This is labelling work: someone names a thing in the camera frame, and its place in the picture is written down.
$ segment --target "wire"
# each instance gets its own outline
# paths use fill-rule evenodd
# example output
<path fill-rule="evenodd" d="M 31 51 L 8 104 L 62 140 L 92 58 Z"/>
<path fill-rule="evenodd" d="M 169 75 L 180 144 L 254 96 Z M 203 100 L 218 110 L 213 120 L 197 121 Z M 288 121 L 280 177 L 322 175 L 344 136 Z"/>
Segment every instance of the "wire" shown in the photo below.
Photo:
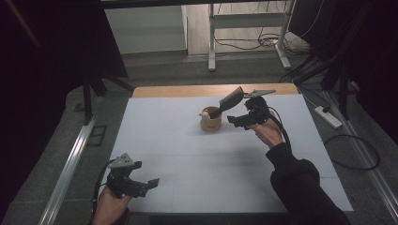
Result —
<path fill-rule="evenodd" d="M 283 41 L 284 51 L 286 53 L 288 53 L 288 54 L 291 54 L 291 55 L 303 55 L 303 54 L 309 54 L 311 52 L 311 48 L 292 50 L 290 48 L 289 42 L 290 41 L 287 41 L 286 38 Z"/>
<path fill-rule="evenodd" d="M 298 65 L 293 70 L 284 74 L 280 79 L 279 83 L 291 81 L 291 79 L 296 75 L 296 73 L 300 72 L 305 66 L 314 59 L 314 54 L 311 53 L 300 65 Z"/>
<path fill-rule="evenodd" d="M 268 106 L 269 109 L 272 109 L 274 112 L 276 112 L 276 114 L 277 114 L 278 117 L 279 117 L 279 120 L 278 120 L 273 114 L 271 114 L 270 112 L 267 112 L 267 111 L 264 110 L 263 108 L 261 108 L 261 107 L 259 107 L 259 106 L 257 106 L 257 105 L 251 105 L 251 106 L 253 106 L 253 107 L 256 108 L 256 109 L 259 109 L 261 112 L 263 112 L 265 115 L 267 115 L 269 119 L 271 119 L 273 122 L 275 122 L 275 124 L 278 126 L 279 130 L 280 130 L 281 133 L 283 134 L 285 142 L 287 143 L 287 145 L 289 146 L 289 148 L 291 148 L 292 145 L 290 144 L 289 136 L 287 135 L 287 132 L 286 132 L 286 130 L 285 130 L 284 127 L 283 127 L 282 119 L 281 119 L 281 117 L 279 116 L 278 111 L 276 111 L 274 108 Z"/>
<path fill-rule="evenodd" d="M 260 9 L 260 3 L 261 3 L 261 2 L 258 2 L 257 8 L 253 11 L 253 13 L 254 13 L 255 11 L 258 11 L 258 10 Z"/>
<path fill-rule="evenodd" d="M 217 14 L 220 14 L 220 9 L 222 8 L 222 3 L 220 3 L 220 6 L 219 6 L 219 11 L 217 12 Z"/>
<path fill-rule="evenodd" d="M 228 38 L 228 39 L 216 39 L 216 38 L 214 38 L 214 40 L 220 45 L 230 46 L 230 47 L 237 48 L 237 49 L 240 49 L 240 50 L 245 50 L 245 51 L 255 50 L 255 49 L 258 49 L 258 48 L 261 48 L 261 47 L 270 47 L 270 46 L 274 46 L 275 45 L 275 43 L 272 42 L 273 39 L 276 39 L 275 37 L 264 37 L 264 38 L 261 38 L 263 36 L 278 36 L 278 35 L 277 34 L 261 34 L 260 33 L 258 39 L 238 39 L 238 38 L 237 39 L 231 39 L 231 38 Z M 253 48 L 242 48 L 242 47 L 239 47 L 239 46 L 233 45 L 233 44 L 221 43 L 220 40 L 258 41 L 259 45 L 256 46 L 256 47 L 253 47 Z"/>
<path fill-rule="evenodd" d="M 278 1 L 275 1 L 275 7 L 276 9 L 280 12 L 279 8 L 278 8 Z"/>
<path fill-rule="evenodd" d="M 103 184 L 103 185 L 101 184 L 103 175 L 105 174 L 105 171 L 106 171 L 106 168 L 108 167 L 108 165 L 111 164 L 111 163 L 114 162 L 114 161 L 115 161 L 114 159 L 111 159 L 111 160 L 110 160 L 108 163 L 106 163 L 106 164 L 102 167 L 102 169 L 100 170 L 99 178 L 98 178 L 98 180 L 97 180 L 96 185 L 94 186 L 92 218 L 96 215 L 97 203 L 98 203 L 98 196 L 99 196 L 99 193 L 100 193 L 100 187 L 103 186 L 103 185 L 106 185 L 106 183 Z"/>
<path fill-rule="evenodd" d="M 263 35 L 263 30 L 264 30 L 264 27 L 261 27 L 261 31 L 260 31 L 260 34 L 258 34 L 257 39 L 260 39 L 260 37 Z"/>
<path fill-rule="evenodd" d="M 319 17 L 319 14 L 320 14 L 320 12 L 321 12 L 321 9 L 322 9 L 322 6 L 323 6 L 323 4 L 324 4 L 324 1 L 325 1 L 325 0 L 322 0 L 321 6 L 319 7 L 318 13 L 316 14 L 316 17 L 315 17 L 315 19 L 314 19 L 314 21 L 313 21 L 313 24 L 310 26 L 310 28 L 308 28 L 308 30 L 307 30 L 304 34 L 300 35 L 299 37 L 297 37 L 297 38 L 295 38 L 295 39 L 290 40 L 290 42 L 291 42 L 291 41 L 294 41 L 294 40 L 297 40 L 297 39 L 299 39 L 299 38 L 304 37 L 305 35 L 307 35 L 308 32 L 310 32 L 311 29 L 313 29 L 313 27 L 314 27 L 316 21 L 318 20 L 318 17 Z"/>
<path fill-rule="evenodd" d="M 340 134 L 340 135 L 336 135 L 336 136 L 333 136 L 333 137 L 327 139 L 327 140 L 324 142 L 324 145 L 326 145 L 329 141 L 331 141 L 331 140 L 333 140 L 333 139 L 336 139 L 336 138 L 340 138 L 340 137 L 354 138 L 354 139 L 358 139 L 358 140 L 361 140 L 362 142 L 366 143 L 366 144 L 367 144 L 368 146 L 370 146 L 370 147 L 372 148 L 372 150 L 374 151 L 375 157 L 376 157 L 376 162 L 375 162 L 375 165 L 374 165 L 374 166 L 369 167 L 369 168 L 353 167 L 353 166 L 350 166 L 350 165 L 343 164 L 342 162 L 337 161 L 337 160 L 331 158 L 331 161 L 332 161 L 332 162 L 334 162 L 334 163 L 336 163 L 336 164 L 338 164 L 338 165 L 340 165 L 340 166 L 342 166 L 342 167 L 344 167 L 344 168 L 347 168 L 347 169 L 350 169 L 350 170 L 359 170 L 359 171 L 370 171 L 370 170 L 374 170 L 375 168 L 378 167 L 378 165 L 380 165 L 380 161 L 381 161 L 380 155 L 378 154 L 378 152 L 377 152 L 377 150 L 375 149 L 375 147 L 374 147 L 373 145 L 371 145 L 369 142 L 367 142 L 366 140 L 364 140 L 364 139 L 362 139 L 362 138 L 360 138 L 360 137 L 353 136 L 353 135 L 349 135 L 349 134 Z"/>

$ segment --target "white tabletop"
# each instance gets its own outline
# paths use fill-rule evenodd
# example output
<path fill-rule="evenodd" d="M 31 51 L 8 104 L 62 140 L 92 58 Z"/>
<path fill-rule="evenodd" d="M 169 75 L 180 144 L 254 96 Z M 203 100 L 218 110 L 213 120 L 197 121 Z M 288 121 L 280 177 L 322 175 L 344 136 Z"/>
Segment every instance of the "white tabletop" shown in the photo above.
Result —
<path fill-rule="evenodd" d="M 227 115 L 247 114 L 242 100 L 222 114 L 219 131 L 200 128 L 199 113 L 219 106 L 222 97 L 131 98 L 112 158 L 128 153 L 143 161 L 130 178 L 146 183 L 160 178 L 145 198 L 129 208 L 142 213 L 280 213 L 286 212 L 269 182 L 273 166 L 268 147 L 252 130 L 234 127 Z M 283 120 L 293 154 L 319 170 L 321 186 L 344 211 L 352 207 L 302 95 L 264 96 Z"/>

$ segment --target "black sleeve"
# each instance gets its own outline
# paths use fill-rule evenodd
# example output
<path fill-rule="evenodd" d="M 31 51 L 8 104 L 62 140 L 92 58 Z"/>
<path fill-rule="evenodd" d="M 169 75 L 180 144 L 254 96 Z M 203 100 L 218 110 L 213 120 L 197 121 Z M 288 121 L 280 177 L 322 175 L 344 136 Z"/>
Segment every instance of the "black sleeve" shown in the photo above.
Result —
<path fill-rule="evenodd" d="M 270 182 L 294 219 L 294 224 L 350 224 L 319 185 L 319 172 L 312 162 L 297 160 L 286 143 L 267 152 L 275 167 Z"/>

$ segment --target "power strip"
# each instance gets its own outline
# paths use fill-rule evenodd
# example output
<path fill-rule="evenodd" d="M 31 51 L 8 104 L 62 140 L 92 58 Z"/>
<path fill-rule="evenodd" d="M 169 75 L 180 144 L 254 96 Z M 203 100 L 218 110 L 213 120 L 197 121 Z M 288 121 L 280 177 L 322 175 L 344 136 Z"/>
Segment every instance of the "power strip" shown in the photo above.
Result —
<path fill-rule="evenodd" d="M 314 111 L 319 116 L 321 116 L 326 122 L 328 122 L 328 124 L 330 124 L 332 127 L 338 128 L 342 125 L 342 123 L 338 119 L 336 119 L 336 117 L 334 117 L 332 114 L 330 114 L 329 112 L 323 112 L 322 106 L 316 107 Z"/>

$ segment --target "metal rail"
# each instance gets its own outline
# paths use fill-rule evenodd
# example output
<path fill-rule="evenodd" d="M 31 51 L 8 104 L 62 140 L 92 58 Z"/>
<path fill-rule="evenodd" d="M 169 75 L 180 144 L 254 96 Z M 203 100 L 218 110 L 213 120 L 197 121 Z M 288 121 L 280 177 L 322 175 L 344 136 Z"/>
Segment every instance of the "metal rail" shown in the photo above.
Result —
<path fill-rule="evenodd" d="M 41 216 L 41 219 L 38 224 L 54 224 L 55 218 L 58 214 L 59 208 L 64 200 L 65 194 L 70 185 L 70 181 L 74 175 L 75 169 L 79 163 L 80 156 L 85 147 L 85 143 L 90 136 L 91 130 L 96 123 L 100 105 L 102 104 L 103 97 L 96 97 L 94 100 L 94 111 L 91 121 L 88 125 L 83 126 L 73 148 L 69 154 L 68 160 L 65 163 L 64 169 L 62 170 L 58 182 L 55 185 L 53 190 L 53 194 L 50 197 L 50 200 L 47 202 L 47 206 L 44 209 L 44 212 Z"/>

